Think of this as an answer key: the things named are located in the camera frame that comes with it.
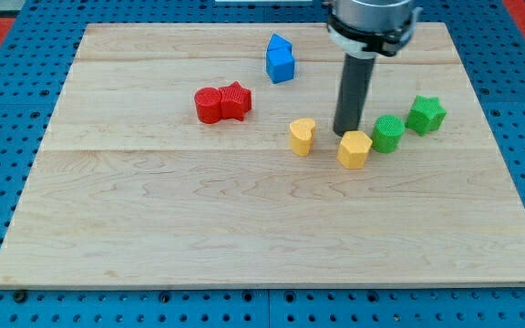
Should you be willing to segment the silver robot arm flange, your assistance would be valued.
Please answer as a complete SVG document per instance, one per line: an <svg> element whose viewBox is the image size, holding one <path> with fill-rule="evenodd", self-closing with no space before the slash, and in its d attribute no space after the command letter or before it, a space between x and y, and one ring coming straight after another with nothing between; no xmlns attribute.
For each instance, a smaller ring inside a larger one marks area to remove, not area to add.
<svg viewBox="0 0 525 328"><path fill-rule="evenodd" d="M357 59L395 56L411 40L422 12L415 0L334 0L330 39Z"/></svg>

